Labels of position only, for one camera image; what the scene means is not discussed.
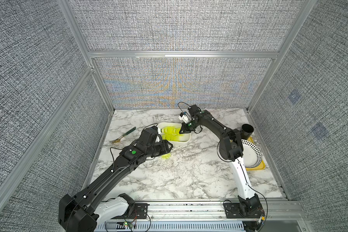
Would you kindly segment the yellow shuttlecock four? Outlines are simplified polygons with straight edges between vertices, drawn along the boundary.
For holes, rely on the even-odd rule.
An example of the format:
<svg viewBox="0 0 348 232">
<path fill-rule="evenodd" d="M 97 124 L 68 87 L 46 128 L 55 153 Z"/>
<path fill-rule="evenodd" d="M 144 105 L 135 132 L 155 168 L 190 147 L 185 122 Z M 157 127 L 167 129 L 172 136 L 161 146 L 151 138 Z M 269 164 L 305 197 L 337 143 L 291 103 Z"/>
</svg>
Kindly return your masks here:
<svg viewBox="0 0 348 232">
<path fill-rule="evenodd" d="M 162 155 L 162 156 L 161 156 L 161 158 L 162 158 L 163 160 L 168 160 L 168 159 L 170 159 L 170 157 L 171 157 L 171 153 L 168 153 L 168 154 L 165 154 L 165 155 Z"/>
</svg>

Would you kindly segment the yellow shuttlecock two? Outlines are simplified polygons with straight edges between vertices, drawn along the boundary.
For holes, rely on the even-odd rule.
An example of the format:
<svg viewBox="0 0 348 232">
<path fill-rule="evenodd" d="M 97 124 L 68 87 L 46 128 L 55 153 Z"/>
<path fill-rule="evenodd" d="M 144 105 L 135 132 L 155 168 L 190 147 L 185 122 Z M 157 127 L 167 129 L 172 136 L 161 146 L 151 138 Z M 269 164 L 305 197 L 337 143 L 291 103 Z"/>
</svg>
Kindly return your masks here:
<svg viewBox="0 0 348 232">
<path fill-rule="evenodd" d="M 164 134 L 163 139 L 174 142 L 185 142 L 187 139 L 183 134 Z"/>
</svg>

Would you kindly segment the yellow shuttlecock one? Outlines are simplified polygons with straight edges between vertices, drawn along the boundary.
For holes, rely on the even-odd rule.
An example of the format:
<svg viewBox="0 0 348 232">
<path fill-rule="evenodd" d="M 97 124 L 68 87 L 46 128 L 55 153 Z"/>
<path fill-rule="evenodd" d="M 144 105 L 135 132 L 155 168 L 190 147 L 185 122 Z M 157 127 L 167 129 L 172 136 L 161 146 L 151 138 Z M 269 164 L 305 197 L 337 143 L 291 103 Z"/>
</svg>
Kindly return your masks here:
<svg viewBox="0 0 348 232">
<path fill-rule="evenodd" d="M 164 134 L 179 134 L 181 128 L 180 127 L 175 127 L 175 126 L 167 126 L 161 129 L 161 132 Z"/>
</svg>

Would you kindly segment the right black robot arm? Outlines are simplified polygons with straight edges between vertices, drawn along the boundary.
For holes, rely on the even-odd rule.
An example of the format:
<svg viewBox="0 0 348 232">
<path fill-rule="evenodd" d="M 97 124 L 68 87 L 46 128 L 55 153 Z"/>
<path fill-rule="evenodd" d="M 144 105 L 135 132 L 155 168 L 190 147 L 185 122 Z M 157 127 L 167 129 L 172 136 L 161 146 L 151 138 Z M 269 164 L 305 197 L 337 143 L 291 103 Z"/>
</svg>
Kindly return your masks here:
<svg viewBox="0 0 348 232">
<path fill-rule="evenodd" d="M 197 127 L 206 127 L 219 139 L 217 153 L 229 163 L 236 182 L 239 200 L 239 213 L 251 217 L 261 208 L 256 191 L 251 187 L 243 160 L 243 144 L 237 129 L 231 129 L 216 120 L 208 111 L 195 112 L 192 115 L 180 113 L 182 121 L 180 134 L 196 131 Z"/>
</svg>

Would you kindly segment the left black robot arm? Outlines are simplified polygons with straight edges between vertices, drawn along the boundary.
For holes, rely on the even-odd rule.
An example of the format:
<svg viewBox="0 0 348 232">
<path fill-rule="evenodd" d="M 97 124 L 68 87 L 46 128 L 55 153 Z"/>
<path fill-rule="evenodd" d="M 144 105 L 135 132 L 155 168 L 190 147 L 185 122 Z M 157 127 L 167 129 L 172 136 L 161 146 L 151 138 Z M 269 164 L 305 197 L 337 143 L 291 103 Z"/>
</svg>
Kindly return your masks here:
<svg viewBox="0 0 348 232">
<path fill-rule="evenodd" d="M 117 197 L 105 206 L 101 202 L 107 194 L 148 157 L 158 157 L 171 152 L 173 144 L 167 140 L 144 144 L 138 141 L 123 148 L 113 164 L 96 180 L 71 197 L 66 194 L 59 203 L 59 224 L 67 232 L 92 232 L 109 218 L 121 216 L 129 206 Z"/>
</svg>

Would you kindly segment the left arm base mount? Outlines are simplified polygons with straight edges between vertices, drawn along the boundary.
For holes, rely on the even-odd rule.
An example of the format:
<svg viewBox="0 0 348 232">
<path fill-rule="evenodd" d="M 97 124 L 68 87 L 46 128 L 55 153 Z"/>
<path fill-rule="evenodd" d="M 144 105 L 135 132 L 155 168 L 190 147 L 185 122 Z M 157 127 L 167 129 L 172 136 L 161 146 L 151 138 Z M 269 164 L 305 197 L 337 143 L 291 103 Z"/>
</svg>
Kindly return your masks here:
<svg viewBox="0 0 348 232">
<path fill-rule="evenodd" d="M 147 219 L 148 206 L 149 204 L 131 204 L 122 216 L 114 217 L 114 219 Z"/>
</svg>

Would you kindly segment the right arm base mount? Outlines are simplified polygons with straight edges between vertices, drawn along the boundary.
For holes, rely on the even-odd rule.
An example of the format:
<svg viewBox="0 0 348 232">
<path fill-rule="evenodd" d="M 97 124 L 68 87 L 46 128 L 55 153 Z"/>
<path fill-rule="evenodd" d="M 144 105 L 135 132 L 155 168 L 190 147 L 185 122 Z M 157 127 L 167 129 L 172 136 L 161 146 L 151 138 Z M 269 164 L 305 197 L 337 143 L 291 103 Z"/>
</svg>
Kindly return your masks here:
<svg viewBox="0 0 348 232">
<path fill-rule="evenodd" d="M 243 204 L 226 200 L 223 202 L 226 218 L 264 218 L 265 212 L 261 207 L 250 208 Z"/>
</svg>

